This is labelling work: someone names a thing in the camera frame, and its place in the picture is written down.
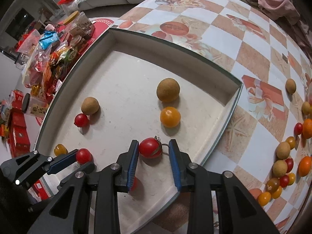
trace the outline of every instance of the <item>checkered tablecloth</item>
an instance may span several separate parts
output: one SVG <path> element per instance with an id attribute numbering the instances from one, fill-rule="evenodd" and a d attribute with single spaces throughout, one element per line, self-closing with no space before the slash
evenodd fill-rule
<path id="1" fill-rule="evenodd" d="M 298 45 L 271 19 L 240 0 L 146 0 L 113 26 L 159 37 L 212 60 L 245 88 L 217 148 L 205 168 L 230 170 L 247 189 L 264 190 L 271 177 L 277 145 L 293 136 L 303 122 L 301 106 L 311 78 L 311 63 Z M 285 82 L 294 79 L 297 91 L 289 98 Z M 311 155 L 311 141 L 291 150 L 296 174 L 300 160 Z M 283 189 L 264 210 L 286 233 L 302 207 L 312 172 Z M 214 227 L 218 233 L 216 197 Z M 189 194 L 180 197 L 138 233 L 184 234 Z"/>

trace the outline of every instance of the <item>silver bolt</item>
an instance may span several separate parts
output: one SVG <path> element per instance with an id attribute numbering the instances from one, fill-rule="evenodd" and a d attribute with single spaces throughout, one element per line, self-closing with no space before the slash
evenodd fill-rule
<path id="1" fill-rule="evenodd" d="M 117 170 L 117 169 L 119 169 L 119 167 L 120 167 L 120 165 L 117 164 L 117 163 L 112 163 L 112 164 L 110 165 L 110 168 L 111 168 L 112 170 Z"/>
<path id="2" fill-rule="evenodd" d="M 226 178 L 232 178 L 232 177 L 233 177 L 233 173 L 230 172 L 230 171 L 225 171 L 225 172 L 224 172 L 224 176 L 225 176 Z"/>
<path id="3" fill-rule="evenodd" d="M 76 173 L 75 173 L 75 177 L 76 177 L 76 178 L 81 178 L 81 177 L 83 177 L 83 172 L 76 172 Z"/>
<path id="4" fill-rule="evenodd" d="M 189 163 L 188 167 L 190 167 L 191 169 L 196 169 L 198 167 L 198 164 L 196 164 L 196 163 Z"/>

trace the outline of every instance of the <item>jar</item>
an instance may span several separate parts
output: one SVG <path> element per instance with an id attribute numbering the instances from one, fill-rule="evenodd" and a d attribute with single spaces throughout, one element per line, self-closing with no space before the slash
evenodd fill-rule
<path id="1" fill-rule="evenodd" d="M 88 46 L 88 43 L 80 35 L 77 35 L 72 38 L 70 46 L 74 48 L 76 47 L 78 50 L 78 53 L 81 53 Z"/>
<path id="2" fill-rule="evenodd" d="M 22 105 L 23 113 L 38 118 L 44 118 L 48 108 L 49 105 L 46 102 L 37 97 L 31 96 L 29 93 L 26 93 Z"/>
<path id="3" fill-rule="evenodd" d="M 84 12 L 75 11 L 63 22 L 65 32 L 70 33 L 73 37 L 80 35 L 86 40 L 91 39 L 94 32 L 94 25 Z"/>

